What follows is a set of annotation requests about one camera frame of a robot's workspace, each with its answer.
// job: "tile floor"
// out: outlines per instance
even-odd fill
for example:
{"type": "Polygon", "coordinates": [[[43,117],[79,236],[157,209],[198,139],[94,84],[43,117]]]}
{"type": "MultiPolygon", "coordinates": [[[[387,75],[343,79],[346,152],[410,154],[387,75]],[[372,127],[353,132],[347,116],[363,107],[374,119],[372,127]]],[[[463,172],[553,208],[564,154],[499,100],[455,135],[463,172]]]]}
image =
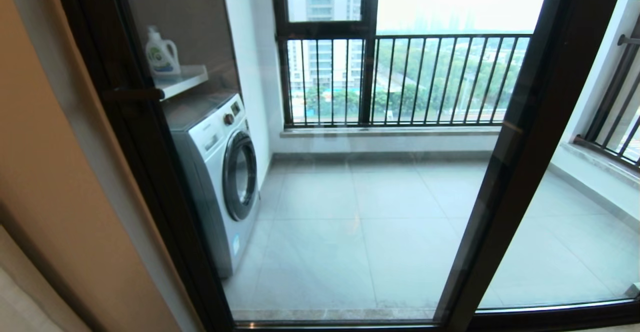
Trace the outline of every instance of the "tile floor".
{"type": "MultiPolygon", "coordinates": [[[[222,283],[234,318],[431,318],[486,168],[274,160],[222,283]]],[[[547,172],[480,307],[612,300],[638,281],[638,232],[547,172]]]]}

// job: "sky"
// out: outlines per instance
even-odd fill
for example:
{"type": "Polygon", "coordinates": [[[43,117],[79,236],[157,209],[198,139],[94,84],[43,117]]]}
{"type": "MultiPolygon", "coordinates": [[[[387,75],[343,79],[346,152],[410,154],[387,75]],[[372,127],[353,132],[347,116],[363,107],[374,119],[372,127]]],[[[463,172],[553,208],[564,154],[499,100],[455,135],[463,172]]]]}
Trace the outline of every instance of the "sky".
{"type": "Polygon", "coordinates": [[[402,30],[413,34],[433,32],[420,30],[417,20],[450,26],[451,16],[457,16],[461,28],[470,18],[472,31],[532,32],[543,0],[378,0],[377,33],[402,30]]]}

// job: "washing machine door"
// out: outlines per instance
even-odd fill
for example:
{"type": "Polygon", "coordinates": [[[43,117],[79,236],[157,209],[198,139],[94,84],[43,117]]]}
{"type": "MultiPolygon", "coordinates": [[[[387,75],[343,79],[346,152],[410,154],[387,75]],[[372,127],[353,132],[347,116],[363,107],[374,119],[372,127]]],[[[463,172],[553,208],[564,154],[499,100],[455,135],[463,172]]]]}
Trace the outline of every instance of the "washing machine door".
{"type": "Polygon", "coordinates": [[[251,137],[236,131],[229,138],[224,153],[222,190],[226,210],[236,221],[242,221],[251,212],[258,195],[256,151],[251,137]]]}

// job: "door frame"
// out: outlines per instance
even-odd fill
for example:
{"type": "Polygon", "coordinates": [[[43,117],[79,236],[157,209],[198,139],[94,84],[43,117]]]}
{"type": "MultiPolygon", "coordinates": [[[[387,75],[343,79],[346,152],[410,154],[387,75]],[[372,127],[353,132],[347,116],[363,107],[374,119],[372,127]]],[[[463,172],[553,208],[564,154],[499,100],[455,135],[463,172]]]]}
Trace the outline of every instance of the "door frame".
{"type": "Polygon", "coordinates": [[[234,323],[214,261],[201,238],[195,204],[186,190],[185,173],[160,106],[162,91],[142,73],[144,61],[136,52],[137,39],[130,34],[134,29],[130,29],[127,1],[61,1],[120,147],[207,331],[524,331],[640,322],[638,298],[606,304],[478,310],[578,101],[617,0],[545,0],[544,18],[535,27],[539,33],[534,34],[526,52],[503,129],[438,303],[435,323],[250,324],[234,323]]]}

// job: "washing machine control knob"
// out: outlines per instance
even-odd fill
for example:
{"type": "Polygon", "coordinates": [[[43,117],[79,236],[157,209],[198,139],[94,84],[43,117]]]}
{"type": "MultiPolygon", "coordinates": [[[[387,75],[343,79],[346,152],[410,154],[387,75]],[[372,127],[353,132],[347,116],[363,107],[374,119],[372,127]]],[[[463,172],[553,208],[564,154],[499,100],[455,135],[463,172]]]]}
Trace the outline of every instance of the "washing machine control knob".
{"type": "Polygon", "coordinates": [[[227,113],[224,115],[224,124],[229,126],[229,125],[233,125],[234,123],[234,115],[231,113],[227,113]]]}

